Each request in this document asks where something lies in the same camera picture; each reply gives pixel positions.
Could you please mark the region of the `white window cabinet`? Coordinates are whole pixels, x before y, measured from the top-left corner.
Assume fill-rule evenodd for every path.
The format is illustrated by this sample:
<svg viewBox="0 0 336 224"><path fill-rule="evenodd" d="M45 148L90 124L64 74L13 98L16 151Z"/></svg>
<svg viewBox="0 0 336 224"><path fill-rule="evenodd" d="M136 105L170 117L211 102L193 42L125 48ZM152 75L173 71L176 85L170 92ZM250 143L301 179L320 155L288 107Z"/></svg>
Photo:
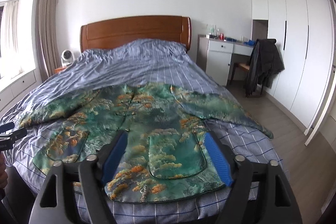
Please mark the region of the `white window cabinet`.
<svg viewBox="0 0 336 224"><path fill-rule="evenodd" d="M1 87L1 111L15 104L19 100L19 97L36 82L35 72L30 71L22 76L18 76L6 87Z"/></svg>

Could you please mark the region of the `wooden chair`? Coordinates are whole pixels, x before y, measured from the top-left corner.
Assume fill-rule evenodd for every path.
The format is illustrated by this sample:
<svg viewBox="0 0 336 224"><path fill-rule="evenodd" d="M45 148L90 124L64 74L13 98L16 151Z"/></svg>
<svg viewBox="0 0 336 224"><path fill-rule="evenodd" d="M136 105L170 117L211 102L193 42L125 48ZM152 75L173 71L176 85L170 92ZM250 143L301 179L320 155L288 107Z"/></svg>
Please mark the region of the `wooden chair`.
<svg viewBox="0 0 336 224"><path fill-rule="evenodd" d="M233 83L233 80L234 80L234 77L235 77L235 72L236 72L236 69L240 69L246 73L249 72L249 65L246 65L245 63L234 63L233 64L233 68L232 68L232 73L231 73L231 78L230 78L230 81L229 81L229 85L232 85ZM260 89L260 94L259 96L262 96L263 95L263 91L264 91L264 86L262 85L261 86L261 89ZM252 95L252 93L248 94L248 93L245 93L245 97L248 98L249 96Z"/></svg>

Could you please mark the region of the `beige curtain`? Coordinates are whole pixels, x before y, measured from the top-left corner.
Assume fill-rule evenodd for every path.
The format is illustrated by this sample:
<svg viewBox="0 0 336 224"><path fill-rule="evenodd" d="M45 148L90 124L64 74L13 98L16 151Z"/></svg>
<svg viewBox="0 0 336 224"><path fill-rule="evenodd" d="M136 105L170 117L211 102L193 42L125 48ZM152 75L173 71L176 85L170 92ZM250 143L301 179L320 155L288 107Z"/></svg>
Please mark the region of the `beige curtain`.
<svg viewBox="0 0 336 224"><path fill-rule="evenodd" d="M56 40L56 0L38 0L35 21L38 64L42 81L55 74L60 67Z"/></svg>

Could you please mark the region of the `white desk with drawers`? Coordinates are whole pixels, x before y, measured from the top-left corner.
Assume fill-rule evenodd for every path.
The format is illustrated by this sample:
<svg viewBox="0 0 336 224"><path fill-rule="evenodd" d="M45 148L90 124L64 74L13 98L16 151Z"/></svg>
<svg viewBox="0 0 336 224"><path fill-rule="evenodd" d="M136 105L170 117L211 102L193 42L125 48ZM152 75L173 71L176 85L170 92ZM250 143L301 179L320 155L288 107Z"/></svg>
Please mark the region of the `white desk with drawers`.
<svg viewBox="0 0 336 224"><path fill-rule="evenodd" d="M233 56L250 57L252 46L198 35L197 65L217 84L226 86Z"/></svg>

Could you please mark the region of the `green patterned silk jacket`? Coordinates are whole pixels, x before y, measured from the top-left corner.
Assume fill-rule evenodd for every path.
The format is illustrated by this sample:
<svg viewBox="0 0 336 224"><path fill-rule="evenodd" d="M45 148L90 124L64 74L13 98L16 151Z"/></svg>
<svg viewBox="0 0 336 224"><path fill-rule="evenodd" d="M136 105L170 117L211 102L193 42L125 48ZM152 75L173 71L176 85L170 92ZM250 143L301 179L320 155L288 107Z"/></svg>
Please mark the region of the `green patterned silk jacket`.
<svg viewBox="0 0 336 224"><path fill-rule="evenodd" d="M125 153L104 188L111 200L140 203L224 186L204 145L208 119L272 137L235 101L159 83L72 91L25 114L20 126L52 124L49 142L33 159L43 173L56 160L82 161L125 131Z"/></svg>

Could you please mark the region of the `blue striped duvet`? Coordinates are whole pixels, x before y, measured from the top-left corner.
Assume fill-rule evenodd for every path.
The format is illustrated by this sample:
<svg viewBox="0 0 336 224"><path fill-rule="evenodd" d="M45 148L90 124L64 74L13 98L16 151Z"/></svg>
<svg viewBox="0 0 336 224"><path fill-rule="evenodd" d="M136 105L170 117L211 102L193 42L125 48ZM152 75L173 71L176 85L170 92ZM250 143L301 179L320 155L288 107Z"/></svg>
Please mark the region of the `blue striped duvet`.
<svg viewBox="0 0 336 224"><path fill-rule="evenodd" d="M113 50L86 50L66 70L52 76L32 90L1 116L1 123L20 126L22 117L35 108L76 90L96 90L108 86L144 86L148 83L169 84L186 90L218 94L237 100L224 87L208 77L188 56L184 45L162 40L138 39ZM209 131L223 144L248 160L266 163L278 160L270 140L255 129L246 129L226 122L206 120ZM38 124L27 129L27 136L5 153L23 183L38 193L47 176L33 162L34 157L51 138L52 124ZM212 217L223 208L229 195L225 185L217 190L173 201L107 203L118 223L181 223Z"/></svg>

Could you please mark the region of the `white round fan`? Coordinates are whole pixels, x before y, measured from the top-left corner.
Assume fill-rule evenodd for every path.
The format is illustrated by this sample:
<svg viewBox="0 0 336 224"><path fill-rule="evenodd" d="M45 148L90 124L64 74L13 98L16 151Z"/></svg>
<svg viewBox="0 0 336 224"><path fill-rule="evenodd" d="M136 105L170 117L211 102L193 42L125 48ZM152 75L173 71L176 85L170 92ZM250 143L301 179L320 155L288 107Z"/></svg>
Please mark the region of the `white round fan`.
<svg viewBox="0 0 336 224"><path fill-rule="evenodd" d="M71 50L64 50L61 54L62 67L67 67L74 62L74 53Z"/></svg>

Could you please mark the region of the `white wardrobe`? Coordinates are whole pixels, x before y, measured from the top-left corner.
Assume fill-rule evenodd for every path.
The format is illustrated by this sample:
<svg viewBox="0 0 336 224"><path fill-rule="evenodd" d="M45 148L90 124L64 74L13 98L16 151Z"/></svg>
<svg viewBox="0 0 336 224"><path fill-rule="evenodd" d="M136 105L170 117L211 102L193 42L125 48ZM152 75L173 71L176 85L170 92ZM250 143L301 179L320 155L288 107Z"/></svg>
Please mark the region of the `white wardrobe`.
<svg viewBox="0 0 336 224"><path fill-rule="evenodd" d="M266 91L307 131L321 108L333 62L330 0L252 0L252 18L268 22L267 37L276 39L285 67Z"/></svg>

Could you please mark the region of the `black jacket on chair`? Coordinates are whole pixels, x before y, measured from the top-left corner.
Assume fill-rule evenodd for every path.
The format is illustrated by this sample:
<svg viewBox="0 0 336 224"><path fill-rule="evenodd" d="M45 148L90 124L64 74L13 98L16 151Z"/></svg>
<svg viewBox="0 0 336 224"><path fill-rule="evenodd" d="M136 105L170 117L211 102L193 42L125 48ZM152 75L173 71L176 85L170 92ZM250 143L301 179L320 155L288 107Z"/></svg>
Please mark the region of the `black jacket on chair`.
<svg viewBox="0 0 336 224"><path fill-rule="evenodd" d="M249 71L244 83L247 97L256 91L257 85L261 85L262 92L264 88L270 88L275 76L284 70L284 64L276 42L276 39L256 40L247 62Z"/></svg>

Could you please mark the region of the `wooden headboard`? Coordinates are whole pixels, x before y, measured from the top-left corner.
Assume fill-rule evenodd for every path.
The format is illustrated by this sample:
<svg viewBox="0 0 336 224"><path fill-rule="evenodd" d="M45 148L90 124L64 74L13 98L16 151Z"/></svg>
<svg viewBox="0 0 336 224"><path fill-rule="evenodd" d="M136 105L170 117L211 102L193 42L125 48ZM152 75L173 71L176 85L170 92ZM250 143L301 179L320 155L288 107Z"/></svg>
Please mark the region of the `wooden headboard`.
<svg viewBox="0 0 336 224"><path fill-rule="evenodd" d="M191 19L175 15L143 15L108 19L80 28L80 50L110 50L137 39L159 39L191 47Z"/></svg>

